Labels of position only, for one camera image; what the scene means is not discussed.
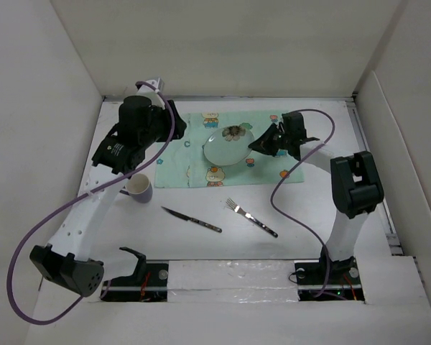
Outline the green floral plate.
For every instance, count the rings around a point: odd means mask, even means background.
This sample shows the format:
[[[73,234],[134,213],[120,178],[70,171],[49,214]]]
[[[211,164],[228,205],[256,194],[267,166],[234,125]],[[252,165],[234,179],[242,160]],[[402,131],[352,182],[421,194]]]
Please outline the green floral plate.
[[[249,156],[253,141],[250,129],[241,125],[226,126],[209,136],[203,145],[203,154],[212,165],[235,165]]]

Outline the purple ceramic mug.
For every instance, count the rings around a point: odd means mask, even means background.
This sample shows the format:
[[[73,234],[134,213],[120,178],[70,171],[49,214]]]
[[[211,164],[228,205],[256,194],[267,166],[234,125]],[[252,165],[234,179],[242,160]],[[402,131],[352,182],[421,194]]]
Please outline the purple ceramic mug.
[[[133,175],[120,190],[138,203],[148,203],[152,199],[153,188],[149,178],[141,173]]]

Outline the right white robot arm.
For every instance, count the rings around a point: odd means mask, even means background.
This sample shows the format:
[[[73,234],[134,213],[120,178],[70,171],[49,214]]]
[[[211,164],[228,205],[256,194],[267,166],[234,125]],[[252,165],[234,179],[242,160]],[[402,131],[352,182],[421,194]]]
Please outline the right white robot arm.
[[[305,112],[326,117],[331,131],[324,140],[307,135]],[[384,200],[373,155],[368,151],[350,153],[329,145],[335,133],[335,122],[324,111],[300,109],[282,115],[282,121],[272,124],[249,148],[257,153],[275,156],[285,151],[297,162],[288,173],[307,163],[330,174],[331,196],[336,208],[335,220],[322,249],[317,272],[321,280],[333,283],[350,268],[354,249],[362,227],[370,213]]]

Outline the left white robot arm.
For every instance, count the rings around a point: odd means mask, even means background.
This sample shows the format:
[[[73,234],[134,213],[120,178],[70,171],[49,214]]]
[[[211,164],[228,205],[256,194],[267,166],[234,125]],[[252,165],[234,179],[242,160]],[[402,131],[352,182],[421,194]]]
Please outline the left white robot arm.
[[[36,245],[29,258],[42,276],[82,297],[92,295],[103,281],[105,268],[91,258],[96,233],[128,174],[144,161],[156,142],[181,139],[187,125],[174,101],[154,105],[145,96],[128,96],[119,107],[119,120],[92,157],[80,201],[70,208],[61,227],[44,246]]]

